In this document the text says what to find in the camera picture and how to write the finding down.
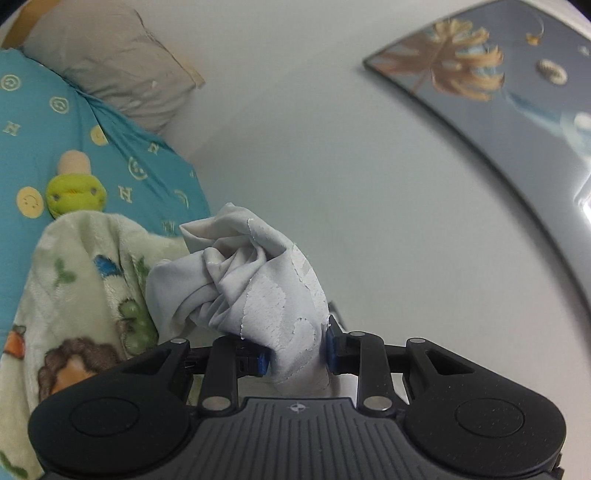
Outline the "white laundry bag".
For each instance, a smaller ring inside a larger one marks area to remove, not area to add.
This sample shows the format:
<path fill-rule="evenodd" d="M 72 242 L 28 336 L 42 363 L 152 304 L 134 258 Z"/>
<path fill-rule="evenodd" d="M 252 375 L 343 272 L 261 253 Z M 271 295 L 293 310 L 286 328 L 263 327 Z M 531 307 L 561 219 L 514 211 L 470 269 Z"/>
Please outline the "white laundry bag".
<path fill-rule="evenodd" d="M 231 203 L 181 225 L 188 255 L 148 274 L 145 301 L 162 339 L 194 328 L 270 349 L 277 393 L 329 397 L 338 390 L 325 361 L 329 306 L 301 250 L 259 216 Z"/>

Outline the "green lion fleece blanket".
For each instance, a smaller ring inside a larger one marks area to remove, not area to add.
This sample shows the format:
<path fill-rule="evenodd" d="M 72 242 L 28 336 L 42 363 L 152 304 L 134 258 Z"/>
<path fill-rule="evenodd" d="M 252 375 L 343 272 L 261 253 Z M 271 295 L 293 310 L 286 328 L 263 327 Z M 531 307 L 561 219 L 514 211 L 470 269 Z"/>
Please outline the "green lion fleece blanket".
<path fill-rule="evenodd" d="M 42 476 L 27 435 L 41 401 L 157 345 L 147 276 L 186 253 L 117 214 L 78 211 L 44 230 L 1 356 L 2 478 Z"/>

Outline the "green plush toy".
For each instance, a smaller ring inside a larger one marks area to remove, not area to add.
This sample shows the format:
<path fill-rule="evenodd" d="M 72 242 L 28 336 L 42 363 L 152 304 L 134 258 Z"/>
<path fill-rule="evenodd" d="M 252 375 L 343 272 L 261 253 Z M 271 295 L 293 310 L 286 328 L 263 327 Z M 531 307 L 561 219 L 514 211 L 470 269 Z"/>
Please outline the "green plush toy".
<path fill-rule="evenodd" d="M 77 211 L 102 212 L 107 192 L 92 174 L 89 157 L 77 150 L 63 153 L 57 164 L 57 175 L 47 184 L 45 199 L 53 219 Z"/>

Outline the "teal patterned bed sheet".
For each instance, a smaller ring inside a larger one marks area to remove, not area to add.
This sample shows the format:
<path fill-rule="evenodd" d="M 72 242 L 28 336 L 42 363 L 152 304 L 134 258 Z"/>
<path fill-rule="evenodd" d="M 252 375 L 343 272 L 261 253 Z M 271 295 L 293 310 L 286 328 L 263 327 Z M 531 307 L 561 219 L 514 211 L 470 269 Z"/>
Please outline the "teal patterned bed sheet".
<path fill-rule="evenodd" d="M 60 156 L 85 153 L 106 212 L 158 235 L 209 214 L 193 168 L 159 137 L 17 50 L 1 53 L 1 298 L 19 299 L 51 216 L 40 202 Z"/>

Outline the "grey pillow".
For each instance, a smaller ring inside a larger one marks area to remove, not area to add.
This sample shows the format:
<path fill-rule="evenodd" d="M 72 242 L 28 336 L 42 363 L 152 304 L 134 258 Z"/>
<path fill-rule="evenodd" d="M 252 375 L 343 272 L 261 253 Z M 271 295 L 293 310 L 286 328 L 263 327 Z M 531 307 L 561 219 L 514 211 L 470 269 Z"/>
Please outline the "grey pillow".
<path fill-rule="evenodd" d="M 60 1 L 40 16 L 22 49 L 155 134 L 204 84 L 123 1 Z"/>

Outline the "brown headboard cushion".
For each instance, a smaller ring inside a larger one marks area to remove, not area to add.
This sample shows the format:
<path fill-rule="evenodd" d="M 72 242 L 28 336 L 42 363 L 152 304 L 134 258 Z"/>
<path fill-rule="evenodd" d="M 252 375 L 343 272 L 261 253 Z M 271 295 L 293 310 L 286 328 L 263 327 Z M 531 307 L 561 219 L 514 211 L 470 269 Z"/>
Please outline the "brown headboard cushion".
<path fill-rule="evenodd" d="M 2 49 L 17 49 L 27 39 L 39 20 L 39 13 L 33 5 L 33 1 L 27 2 L 21 7 L 13 20 L 9 22 L 9 28 L 1 34 Z"/>

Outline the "framed leaf wall picture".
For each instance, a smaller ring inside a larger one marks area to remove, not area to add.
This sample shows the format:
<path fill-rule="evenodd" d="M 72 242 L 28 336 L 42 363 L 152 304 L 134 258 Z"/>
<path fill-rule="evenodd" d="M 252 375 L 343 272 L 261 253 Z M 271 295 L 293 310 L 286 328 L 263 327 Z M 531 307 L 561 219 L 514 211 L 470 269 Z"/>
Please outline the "framed leaf wall picture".
<path fill-rule="evenodd" d="M 590 293 L 590 21 L 567 1 L 481 1 L 363 60 L 514 190 Z"/>

